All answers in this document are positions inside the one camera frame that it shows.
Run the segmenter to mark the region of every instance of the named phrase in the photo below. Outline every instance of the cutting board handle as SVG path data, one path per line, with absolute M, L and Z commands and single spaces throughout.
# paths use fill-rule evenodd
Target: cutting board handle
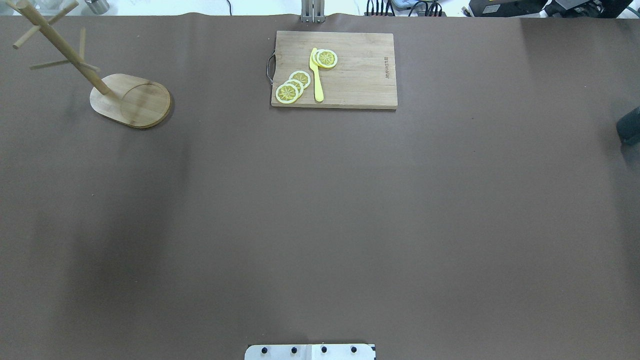
M 273 64 L 275 65 L 276 63 L 276 51 L 275 49 L 273 50 L 273 54 L 271 54 L 271 56 L 269 56 L 269 58 L 267 59 L 267 79 L 269 79 L 269 83 L 271 84 L 271 86 L 273 86 L 273 75 L 271 75 L 271 59 L 273 59 Z

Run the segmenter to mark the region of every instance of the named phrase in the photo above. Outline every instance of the wooden cutting board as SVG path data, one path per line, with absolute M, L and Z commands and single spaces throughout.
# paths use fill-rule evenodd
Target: wooden cutting board
M 324 101 L 314 98 L 311 49 L 333 50 L 338 64 L 320 68 Z M 396 56 L 393 34 L 278 31 L 276 69 L 271 89 L 272 106 L 298 108 L 397 109 Z M 282 104 L 275 90 L 297 70 L 311 76 L 311 84 L 292 104 Z

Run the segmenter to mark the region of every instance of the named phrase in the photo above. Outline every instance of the black cable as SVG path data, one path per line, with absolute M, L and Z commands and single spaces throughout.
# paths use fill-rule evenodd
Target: black cable
M 407 15 L 407 16 L 411 16 L 413 11 L 415 10 L 415 7 L 418 6 L 418 4 L 424 4 L 425 5 L 424 13 L 427 14 L 427 10 L 429 9 L 429 2 L 425 1 L 425 0 L 420 0 L 420 1 L 417 1 L 415 4 L 413 4 L 413 6 L 411 7 L 411 10 L 409 11 L 409 15 Z
M 637 17 L 640 17 L 640 12 L 638 12 L 635 9 L 633 9 L 631 6 L 627 6 L 627 10 L 629 10 L 632 13 L 634 13 Z
M 438 0 L 433 1 L 431 6 L 429 7 L 429 15 L 431 17 L 440 17 L 442 16 L 442 5 L 438 3 Z
M 389 9 L 391 9 L 391 15 L 396 16 L 394 7 L 391 5 L 391 0 L 387 0 L 387 9 L 385 10 L 385 16 L 389 16 Z

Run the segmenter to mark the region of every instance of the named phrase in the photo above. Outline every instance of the knife handle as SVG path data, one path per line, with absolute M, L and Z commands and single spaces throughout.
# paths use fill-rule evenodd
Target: knife handle
M 314 95 L 317 102 L 324 101 L 324 92 L 322 91 L 322 84 L 320 83 L 320 72 L 314 71 Z

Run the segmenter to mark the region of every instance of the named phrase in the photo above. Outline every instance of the white background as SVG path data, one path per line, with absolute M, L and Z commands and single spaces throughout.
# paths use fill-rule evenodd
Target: white background
M 207 15 L 229 15 L 227 0 L 107 0 L 111 9 L 105 15 L 181 15 L 183 13 L 198 12 Z M 80 6 L 69 15 L 90 15 L 83 0 L 78 0 Z M 230 0 L 234 15 L 276 15 L 283 13 L 301 13 L 301 0 Z M 461 17 L 461 8 L 468 7 L 468 0 L 440 0 L 440 4 L 447 16 Z M 640 0 L 634 0 L 631 7 L 637 9 Z M 346 13 L 363 15 L 367 7 L 367 0 L 325 0 L 325 15 Z M 45 15 L 55 10 L 41 10 Z M 11 9 L 0 8 L 0 13 L 10 15 Z M 408 11 L 396 12 L 396 15 L 407 15 Z M 633 13 L 625 10 L 619 17 L 636 19 Z

